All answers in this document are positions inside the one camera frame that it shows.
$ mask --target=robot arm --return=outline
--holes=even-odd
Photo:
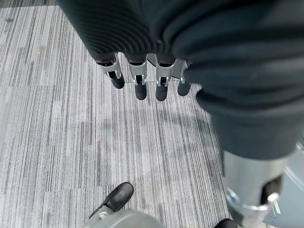
[[[304,123],[304,1],[58,3],[91,56],[110,73],[120,72],[111,63],[118,51],[191,63],[183,80],[203,87],[197,101],[212,115],[223,151],[229,211],[244,227],[262,221],[278,197]],[[170,73],[171,65],[159,67]],[[110,73],[122,88],[122,75]],[[144,99],[146,91],[139,94]]]

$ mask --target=metal clamp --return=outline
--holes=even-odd
[[[180,76],[180,82],[185,84],[186,80],[185,80],[185,77],[184,77],[184,71],[189,67],[187,61],[185,60],[183,65],[182,65],[182,69],[181,69],[181,76]]]
[[[121,76],[122,76],[122,70],[120,68],[120,64],[119,64],[119,60],[118,60],[118,57],[117,57],[117,53],[115,53],[115,62],[110,65],[110,66],[103,66],[103,65],[100,65],[102,70],[110,77],[110,74],[109,72],[115,72],[116,74],[116,78],[117,79],[120,79]]]
[[[174,64],[175,62],[171,65],[171,66],[160,66],[158,61],[156,61],[156,85],[157,86],[161,86],[161,78],[164,77],[166,78],[166,82],[165,82],[165,87],[168,86],[171,76],[172,76],[172,71],[174,68]]]
[[[267,204],[260,206],[245,205],[239,201],[238,196],[231,189],[226,191],[227,206],[233,219],[244,228],[257,227],[269,213],[273,204],[278,200],[279,194],[274,192],[267,198]]]
[[[142,85],[145,85],[146,78],[147,78],[147,59],[141,65],[133,65],[133,64],[129,63],[129,68],[130,68],[130,71],[132,74],[134,84],[138,86],[136,76],[141,75],[142,76]]]

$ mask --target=floor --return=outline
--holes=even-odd
[[[0,0],[0,227],[80,228],[123,181],[135,186],[126,208],[168,228],[229,217],[199,87],[179,97],[172,81],[158,102],[149,64],[138,101],[120,61],[117,90],[54,2]]]

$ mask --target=metal bracket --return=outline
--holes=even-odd
[[[180,76],[180,82],[185,84],[186,80],[184,77],[184,71],[189,67],[189,65],[187,64],[187,61],[185,60],[183,65],[182,65],[182,69],[181,69],[181,76]]]
[[[134,81],[134,84],[138,86],[136,76],[141,75],[142,76],[142,85],[146,84],[146,78],[147,78],[147,59],[146,61],[141,65],[132,65],[129,63],[129,68],[132,74],[132,78]]]
[[[105,74],[110,77],[109,72],[115,72],[116,78],[119,79],[122,76],[122,70],[120,68],[119,60],[117,57],[117,53],[115,53],[115,62],[110,66],[100,65]]]
[[[165,87],[168,86],[171,76],[172,76],[172,71],[174,68],[174,64],[175,62],[171,65],[171,66],[160,66],[158,61],[156,60],[156,85],[157,86],[161,86],[161,78],[164,77],[166,78],[166,83],[165,83]]]

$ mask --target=striped carpet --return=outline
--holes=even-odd
[[[119,183],[168,228],[229,217],[219,148],[199,89],[138,101],[117,90],[53,1],[0,0],[0,227],[79,228]]]

